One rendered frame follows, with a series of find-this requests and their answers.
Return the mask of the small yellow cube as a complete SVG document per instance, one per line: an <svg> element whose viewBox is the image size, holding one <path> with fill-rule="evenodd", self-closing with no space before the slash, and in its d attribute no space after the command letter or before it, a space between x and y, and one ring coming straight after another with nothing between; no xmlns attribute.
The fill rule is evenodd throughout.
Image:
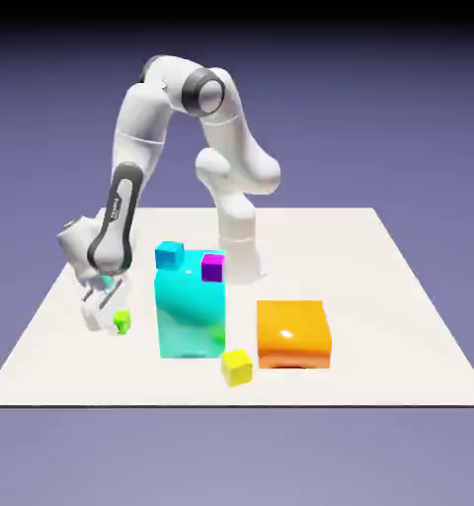
<svg viewBox="0 0 474 506"><path fill-rule="evenodd" d="M221 372L229 386L250 382L253 378L253 362L244 350L234 350L221 355Z"/></svg>

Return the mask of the large cyan box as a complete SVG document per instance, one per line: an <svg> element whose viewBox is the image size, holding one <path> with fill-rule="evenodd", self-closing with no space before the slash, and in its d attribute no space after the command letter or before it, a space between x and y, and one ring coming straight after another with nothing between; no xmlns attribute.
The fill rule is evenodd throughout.
<svg viewBox="0 0 474 506"><path fill-rule="evenodd" d="M158 270L154 279L160 356L213 359L225 350L225 278L201 279L201 259L218 249L187 249L176 270Z"/></svg>

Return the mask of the small purple cube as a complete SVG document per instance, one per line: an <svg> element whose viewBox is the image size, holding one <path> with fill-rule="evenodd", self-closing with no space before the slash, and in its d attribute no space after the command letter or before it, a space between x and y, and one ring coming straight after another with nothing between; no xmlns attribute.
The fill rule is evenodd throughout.
<svg viewBox="0 0 474 506"><path fill-rule="evenodd" d="M224 254L205 253L200 263L201 279L204 282L221 283L223 280L224 261Z"/></svg>

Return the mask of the small blue cube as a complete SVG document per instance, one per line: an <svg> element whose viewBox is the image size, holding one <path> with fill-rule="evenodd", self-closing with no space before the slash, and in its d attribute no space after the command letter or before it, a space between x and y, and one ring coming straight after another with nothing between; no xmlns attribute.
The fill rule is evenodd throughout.
<svg viewBox="0 0 474 506"><path fill-rule="evenodd" d="M184 243L165 240L155 248L155 265L158 270L176 270L184 262Z"/></svg>

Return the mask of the large orange box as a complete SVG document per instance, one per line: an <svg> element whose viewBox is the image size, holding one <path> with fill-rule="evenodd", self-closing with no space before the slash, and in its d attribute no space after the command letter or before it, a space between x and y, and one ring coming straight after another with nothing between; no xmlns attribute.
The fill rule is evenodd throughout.
<svg viewBox="0 0 474 506"><path fill-rule="evenodd" d="M332 335L321 300L258 300L261 369L329 369Z"/></svg>

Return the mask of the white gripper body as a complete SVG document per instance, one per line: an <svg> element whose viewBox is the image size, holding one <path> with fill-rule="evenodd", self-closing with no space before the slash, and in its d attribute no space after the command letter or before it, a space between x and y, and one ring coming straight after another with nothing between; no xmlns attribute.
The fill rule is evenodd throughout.
<svg viewBox="0 0 474 506"><path fill-rule="evenodd" d="M129 310L130 283L125 278L114 279L111 285L93 279L81 300L81 311L90 331L117 331L115 316Z"/></svg>

